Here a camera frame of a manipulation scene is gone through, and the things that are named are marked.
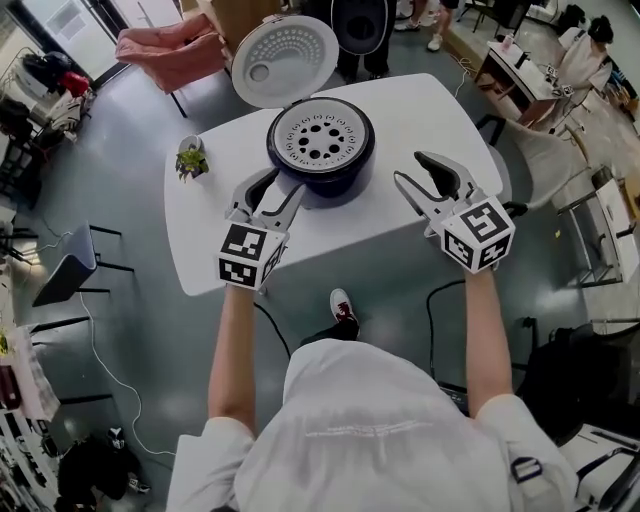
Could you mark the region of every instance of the black pants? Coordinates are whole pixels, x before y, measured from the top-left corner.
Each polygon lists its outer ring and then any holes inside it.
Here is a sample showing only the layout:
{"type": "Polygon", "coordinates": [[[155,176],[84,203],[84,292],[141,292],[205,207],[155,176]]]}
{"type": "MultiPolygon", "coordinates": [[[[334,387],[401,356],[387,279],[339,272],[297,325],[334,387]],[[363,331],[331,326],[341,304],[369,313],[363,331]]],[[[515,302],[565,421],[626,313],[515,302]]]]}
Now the black pants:
{"type": "Polygon", "coordinates": [[[355,320],[342,320],[333,327],[329,327],[324,331],[320,331],[313,336],[303,339],[300,342],[300,346],[302,347],[309,343],[313,343],[314,341],[324,340],[326,338],[342,341],[355,341],[358,336],[358,329],[358,323],[355,320]]]}
{"type": "MultiPolygon", "coordinates": [[[[389,9],[389,17],[387,20],[387,30],[384,33],[384,40],[375,52],[364,56],[365,69],[369,73],[374,73],[376,75],[383,75],[389,71],[387,59],[389,57],[389,38],[391,37],[391,32],[393,32],[393,24],[396,16],[395,0],[387,0],[387,8],[389,9]]],[[[355,78],[356,73],[358,72],[359,63],[360,55],[345,52],[340,48],[338,71],[342,76],[355,78]]]]}

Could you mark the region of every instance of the speaker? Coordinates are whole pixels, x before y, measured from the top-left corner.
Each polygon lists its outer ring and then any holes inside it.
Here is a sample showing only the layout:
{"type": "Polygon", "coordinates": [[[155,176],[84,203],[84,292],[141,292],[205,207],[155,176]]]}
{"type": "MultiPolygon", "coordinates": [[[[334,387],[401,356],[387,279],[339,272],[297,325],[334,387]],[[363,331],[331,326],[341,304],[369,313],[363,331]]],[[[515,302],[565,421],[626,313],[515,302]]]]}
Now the speaker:
{"type": "Polygon", "coordinates": [[[384,41],[389,16],[386,0],[333,0],[331,27],[340,48],[354,55],[366,55],[384,41]]]}

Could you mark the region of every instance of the black shoe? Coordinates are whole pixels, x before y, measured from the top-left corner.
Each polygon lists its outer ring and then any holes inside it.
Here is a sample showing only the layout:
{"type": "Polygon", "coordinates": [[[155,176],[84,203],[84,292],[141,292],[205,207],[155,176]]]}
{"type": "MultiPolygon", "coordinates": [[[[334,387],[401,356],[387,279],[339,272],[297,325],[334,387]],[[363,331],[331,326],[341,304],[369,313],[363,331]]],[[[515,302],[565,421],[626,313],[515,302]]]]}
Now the black shoe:
{"type": "Polygon", "coordinates": [[[355,84],[358,81],[357,73],[343,73],[338,68],[336,68],[336,71],[340,75],[340,78],[344,80],[345,85],[355,84]]]}
{"type": "Polygon", "coordinates": [[[388,76],[388,71],[385,71],[384,73],[370,73],[369,80],[380,80],[381,78],[387,78],[388,76]]]}

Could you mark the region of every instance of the wall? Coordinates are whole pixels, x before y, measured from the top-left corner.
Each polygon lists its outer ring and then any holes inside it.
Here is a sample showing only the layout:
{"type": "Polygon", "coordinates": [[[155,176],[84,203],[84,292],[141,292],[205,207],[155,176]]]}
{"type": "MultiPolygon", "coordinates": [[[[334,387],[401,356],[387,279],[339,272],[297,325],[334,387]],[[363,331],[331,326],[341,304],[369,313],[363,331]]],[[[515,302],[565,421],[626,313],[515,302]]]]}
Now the wall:
{"type": "Polygon", "coordinates": [[[640,93],[640,16],[629,0],[571,0],[571,3],[579,5],[589,17],[604,14],[609,18],[615,33],[609,54],[640,93]]]}
{"type": "Polygon", "coordinates": [[[40,53],[38,45],[22,29],[16,27],[0,47],[0,74],[7,70],[16,54],[25,47],[40,53]]]}
{"type": "Polygon", "coordinates": [[[164,27],[181,21],[178,9],[172,0],[115,0],[114,3],[132,27],[149,26],[145,13],[154,27],[164,27]]]}
{"type": "Polygon", "coordinates": [[[115,44],[79,0],[23,0],[22,3],[92,78],[98,78],[116,64],[115,44]],[[73,7],[70,4],[75,4],[73,11],[79,14],[59,16],[61,12],[69,13],[73,7]]]}

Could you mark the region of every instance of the white shirt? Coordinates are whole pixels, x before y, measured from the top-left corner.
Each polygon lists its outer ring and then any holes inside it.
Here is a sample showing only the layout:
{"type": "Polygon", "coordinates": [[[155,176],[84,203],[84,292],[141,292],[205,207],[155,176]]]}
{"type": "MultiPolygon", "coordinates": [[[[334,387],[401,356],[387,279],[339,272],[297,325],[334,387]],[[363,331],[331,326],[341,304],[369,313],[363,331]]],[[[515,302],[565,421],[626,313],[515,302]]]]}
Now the white shirt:
{"type": "MultiPolygon", "coordinates": [[[[611,76],[613,66],[610,62],[602,64],[607,57],[606,53],[598,55],[593,53],[591,36],[587,32],[578,37],[579,34],[580,29],[572,27],[559,39],[567,53],[558,69],[558,83],[575,87],[588,81],[601,91],[611,76]]],[[[579,104],[587,97],[588,93],[588,90],[576,91],[571,101],[579,104]]]]}
{"type": "Polygon", "coordinates": [[[283,398],[256,440],[231,418],[181,436],[167,510],[571,509],[575,472],[513,395],[472,421],[413,364],[327,339],[293,354],[283,398]],[[517,484],[519,457],[536,459],[541,474],[517,484]]]}

